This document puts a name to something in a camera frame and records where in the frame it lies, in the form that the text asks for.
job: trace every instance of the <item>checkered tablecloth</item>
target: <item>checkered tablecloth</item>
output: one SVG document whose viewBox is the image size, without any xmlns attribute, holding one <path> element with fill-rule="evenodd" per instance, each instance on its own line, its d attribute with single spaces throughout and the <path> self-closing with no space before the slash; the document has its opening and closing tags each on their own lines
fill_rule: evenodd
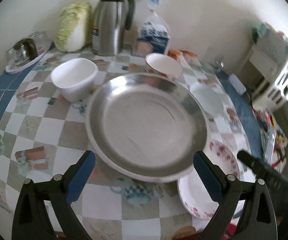
<svg viewBox="0 0 288 240">
<path fill-rule="evenodd" d="M 89 48 L 71 54 L 53 49 L 43 57 L 23 80 L 0 121 L 0 206 L 10 213 L 15 210 L 25 177 L 34 182 L 50 180 L 76 163 L 85 150 L 93 150 L 84 124 L 87 100 L 69 103 L 61 98 L 50 79 L 56 66 L 77 57 L 104 60 L 96 61 L 99 72 L 95 89 L 117 76 L 145 71 L 144 58 L 131 56 L 129 49 L 115 57 L 96 56 Z M 233 103 L 215 76 L 206 76 L 192 66 L 183 70 L 178 83 L 188 88 L 197 80 L 214 89 L 225 107 L 222 116 L 210 121 L 211 138 L 222 142 L 235 156 L 240 149 L 249 150 Z M 46 154 L 37 163 L 47 163 L 46 167 L 38 168 L 29 161 L 18 162 L 27 150 L 36 148 L 42 148 Z M 128 198 L 133 189 L 144 192 L 136 203 Z M 51 204 L 46 202 L 46 205 L 55 231 L 61 231 Z M 171 239 L 183 226 L 198 230 L 208 223 L 193 218 L 185 210 L 176 182 L 135 181 L 113 170 L 100 158 L 96 158 L 88 183 L 71 207 L 93 239 Z"/>
</svg>

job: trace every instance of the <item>silver tray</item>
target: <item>silver tray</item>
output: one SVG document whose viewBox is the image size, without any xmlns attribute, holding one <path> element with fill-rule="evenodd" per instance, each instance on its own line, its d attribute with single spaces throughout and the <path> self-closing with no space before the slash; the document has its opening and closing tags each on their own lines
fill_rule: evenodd
<svg viewBox="0 0 288 240">
<path fill-rule="evenodd" d="M 134 179 L 170 182 L 193 167 L 203 150 L 208 123 L 182 86 L 137 73 L 112 79 L 92 96 L 86 130 L 97 155 Z"/>
</svg>

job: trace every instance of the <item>green object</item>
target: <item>green object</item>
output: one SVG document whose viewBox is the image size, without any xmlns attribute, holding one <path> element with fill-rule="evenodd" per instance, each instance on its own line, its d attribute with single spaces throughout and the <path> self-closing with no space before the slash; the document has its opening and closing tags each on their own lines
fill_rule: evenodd
<svg viewBox="0 0 288 240">
<path fill-rule="evenodd" d="M 77 2 L 64 8 L 55 38 L 55 45 L 60 51 L 77 51 L 86 44 L 91 10 L 88 2 Z"/>
</svg>

